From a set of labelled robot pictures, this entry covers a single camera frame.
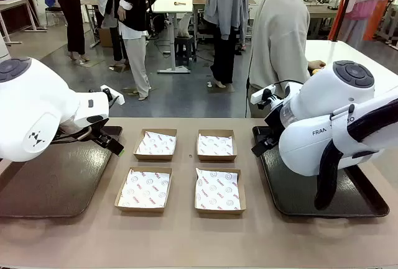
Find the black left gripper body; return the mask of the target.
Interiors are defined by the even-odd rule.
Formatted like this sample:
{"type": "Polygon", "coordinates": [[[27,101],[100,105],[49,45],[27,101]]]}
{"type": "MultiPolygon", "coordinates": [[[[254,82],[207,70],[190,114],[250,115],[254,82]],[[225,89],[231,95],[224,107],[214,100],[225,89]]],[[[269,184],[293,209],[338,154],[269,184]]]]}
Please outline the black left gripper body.
{"type": "Polygon", "coordinates": [[[90,140],[98,145],[110,145],[112,137],[105,133],[102,128],[91,126],[90,140]]]}

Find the black textured plastic tray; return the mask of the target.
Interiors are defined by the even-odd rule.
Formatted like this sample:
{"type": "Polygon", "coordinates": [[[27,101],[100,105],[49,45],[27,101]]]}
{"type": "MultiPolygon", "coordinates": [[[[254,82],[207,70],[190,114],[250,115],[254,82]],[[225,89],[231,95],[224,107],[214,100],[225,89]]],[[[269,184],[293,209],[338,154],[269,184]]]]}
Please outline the black textured plastic tray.
{"type": "Polygon", "coordinates": [[[317,178],[292,172],[284,165],[277,147],[260,156],[274,206],[286,216],[324,218],[385,217],[389,206],[359,166],[338,172],[337,189],[324,210],[314,205],[317,178]]]}

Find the brown plastic tray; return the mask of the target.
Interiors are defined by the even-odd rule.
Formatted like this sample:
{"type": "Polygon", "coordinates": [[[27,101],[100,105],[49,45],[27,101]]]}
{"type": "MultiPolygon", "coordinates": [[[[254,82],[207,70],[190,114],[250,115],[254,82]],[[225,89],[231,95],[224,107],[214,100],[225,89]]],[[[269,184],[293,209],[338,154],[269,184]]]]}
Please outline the brown plastic tray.
{"type": "Polygon", "coordinates": [[[51,145],[0,173],[0,218],[66,218],[89,205],[112,153],[93,141],[51,145]]]}

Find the person in beige sweater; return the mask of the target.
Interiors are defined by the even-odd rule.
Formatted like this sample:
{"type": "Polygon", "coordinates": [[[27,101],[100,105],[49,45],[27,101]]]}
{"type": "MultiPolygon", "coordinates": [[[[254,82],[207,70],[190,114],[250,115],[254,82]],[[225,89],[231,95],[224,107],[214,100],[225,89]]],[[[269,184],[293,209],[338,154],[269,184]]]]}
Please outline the person in beige sweater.
{"type": "Polygon", "coordinates": [[[310,14],[303,0],[262,0],[252,30],[248,94],[285,80],[304,83],[310,77],[305,57],[310,14]]]}

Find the cardboard carton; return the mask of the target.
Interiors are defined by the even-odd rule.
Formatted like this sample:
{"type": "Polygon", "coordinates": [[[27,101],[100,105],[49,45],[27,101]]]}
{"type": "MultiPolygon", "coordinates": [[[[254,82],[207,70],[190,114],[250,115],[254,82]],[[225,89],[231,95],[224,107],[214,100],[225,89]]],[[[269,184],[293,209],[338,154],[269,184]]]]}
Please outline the cardboard carton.
{"type": "Polygon", "coordinates": [[[112,38],[109,28],[98,29],[100,44],[102,47],[112,47],[112,38]]]}

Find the white rounded table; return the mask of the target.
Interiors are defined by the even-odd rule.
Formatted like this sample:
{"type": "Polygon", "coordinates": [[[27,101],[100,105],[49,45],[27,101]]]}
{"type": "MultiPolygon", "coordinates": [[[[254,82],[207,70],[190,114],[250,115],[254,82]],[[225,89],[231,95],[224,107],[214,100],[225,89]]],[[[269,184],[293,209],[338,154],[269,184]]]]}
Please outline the white rounded table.
{"type": "Polygon", "coordinates": [[[364,41],[357,50],[341,41],[308,40],[305,56],[327,64],[337,60],[362,64],[374,76],[376,96],[398,86],[398,50],[382,42],[364,41]]]}

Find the person in black trousers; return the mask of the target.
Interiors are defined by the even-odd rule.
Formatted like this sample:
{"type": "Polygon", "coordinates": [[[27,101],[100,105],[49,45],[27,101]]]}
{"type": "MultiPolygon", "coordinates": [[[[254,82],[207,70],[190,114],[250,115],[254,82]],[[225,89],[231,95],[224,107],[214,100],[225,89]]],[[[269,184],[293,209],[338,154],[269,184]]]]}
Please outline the person in black trousers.
{"type": "Polygon", "coordinates": [[[85,37],[83,30],[83,16],[80,0],[57,0],[67,22],[67,47],[71,60],[76,60],[77,53],[81,62],[88,62],[85,55],[85,37]]]}

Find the black stool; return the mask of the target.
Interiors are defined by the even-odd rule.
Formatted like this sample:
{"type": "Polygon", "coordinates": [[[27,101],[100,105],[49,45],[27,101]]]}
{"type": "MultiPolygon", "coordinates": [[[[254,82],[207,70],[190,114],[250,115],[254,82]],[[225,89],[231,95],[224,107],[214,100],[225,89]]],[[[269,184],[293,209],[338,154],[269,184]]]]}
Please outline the black stool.
{"type": "Polygon", "coordinates": [[[191,62],[197,61],[194,36],[176,37],[174,49],[177,66],[190,66],[191,62]]]}

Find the person in grey hoodie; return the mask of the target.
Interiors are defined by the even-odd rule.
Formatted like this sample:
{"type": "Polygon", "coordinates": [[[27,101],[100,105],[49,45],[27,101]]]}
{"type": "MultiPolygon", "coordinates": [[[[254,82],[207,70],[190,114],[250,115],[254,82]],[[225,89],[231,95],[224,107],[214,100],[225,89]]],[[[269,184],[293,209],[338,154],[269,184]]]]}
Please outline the person in grey hoodie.
{"type": "Polygon", "coordinates": [[[244,33],[248,16],[248,0],[206,0],[203,18],[213,28],[215,51],[210,69],[219,88],[233,83],[236,37],[244,33]]]}

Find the mannequin black cardigan beige trousers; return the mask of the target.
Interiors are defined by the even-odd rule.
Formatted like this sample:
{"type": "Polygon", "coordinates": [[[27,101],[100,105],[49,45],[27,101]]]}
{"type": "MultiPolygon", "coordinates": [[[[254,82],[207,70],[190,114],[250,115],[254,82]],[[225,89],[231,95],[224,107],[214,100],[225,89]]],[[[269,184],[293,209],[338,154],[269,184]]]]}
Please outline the mannequin black cardigan beige trousers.
{"type": "Polygon", "coordinates": [[[139,100],[149,96],[151,89],[146,73],[146,0],[114,0],[115,15],[129,60],[139,100]]]}

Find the mannequin in white shirt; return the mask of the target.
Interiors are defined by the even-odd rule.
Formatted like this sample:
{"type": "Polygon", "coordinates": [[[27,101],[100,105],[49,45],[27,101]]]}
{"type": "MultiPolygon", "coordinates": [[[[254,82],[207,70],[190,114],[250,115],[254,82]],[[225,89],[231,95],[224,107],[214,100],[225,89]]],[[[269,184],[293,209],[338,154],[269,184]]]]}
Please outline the mannequin in white shirt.
{"type": "Polygon", "coordinates": [[[114,15],[114,0],[97,0],[97,3],[99,13],[103,17],[100,27],[109,29],[111,35],[114,60],[113,66],[122,66],[124,63],[124,54],[118,31],[118,20],[114,15]]]}

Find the white bag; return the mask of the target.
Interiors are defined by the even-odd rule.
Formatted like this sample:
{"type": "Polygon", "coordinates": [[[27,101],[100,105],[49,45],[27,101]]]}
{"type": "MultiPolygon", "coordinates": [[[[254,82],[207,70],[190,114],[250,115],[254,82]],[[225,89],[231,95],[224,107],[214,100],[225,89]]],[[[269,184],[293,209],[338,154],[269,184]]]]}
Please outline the white bag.
{"type": "Polygon", "coordinates": [[[189,38],[188,31],[190,25],[191,14],[185,14],[178,23],[177,37],[189,38]]]}

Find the white desk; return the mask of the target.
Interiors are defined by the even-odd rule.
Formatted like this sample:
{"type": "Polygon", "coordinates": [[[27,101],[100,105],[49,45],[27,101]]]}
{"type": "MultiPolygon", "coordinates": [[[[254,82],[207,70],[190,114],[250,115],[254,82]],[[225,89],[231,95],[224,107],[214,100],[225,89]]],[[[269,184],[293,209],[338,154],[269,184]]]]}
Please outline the white desk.
{"type": "Polygon", "coordinates": [[[156,0],[150,8],[154,13],[167,14],[166,24],[169,32],[171,67],[157,70],[158,74],[189,74],[190,70],[187,67],[176,66],[174,45],[177,14],[191,14],[193,12],[192,0],[156,0]]]}

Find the orange and pink garments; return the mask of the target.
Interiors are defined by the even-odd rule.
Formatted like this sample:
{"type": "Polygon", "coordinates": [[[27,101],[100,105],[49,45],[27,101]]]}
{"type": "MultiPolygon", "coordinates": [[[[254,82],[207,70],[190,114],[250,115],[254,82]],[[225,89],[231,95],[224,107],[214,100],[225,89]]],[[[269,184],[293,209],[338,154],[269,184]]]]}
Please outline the orange and pink garments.
{"type": "Polygon", "coordinates": [[[328,39],[358,48],[371,40],[384,15],[388,0],[341,0],[328,39]]]}

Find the gold mannequin base plate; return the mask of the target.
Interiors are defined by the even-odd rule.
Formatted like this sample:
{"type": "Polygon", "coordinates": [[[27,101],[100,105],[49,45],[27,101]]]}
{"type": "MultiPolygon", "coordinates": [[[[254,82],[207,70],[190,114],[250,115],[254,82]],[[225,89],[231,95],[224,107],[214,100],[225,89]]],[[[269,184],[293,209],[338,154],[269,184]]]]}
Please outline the gold mannequin base plate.
{"type": "Polygon", "coordinates": [[[141,96],[136,88],[123,88],[121,91],[127,96],[137,96],[139,101],[143,101],[149,97],[148,94],[146,96],[141,96]]]}

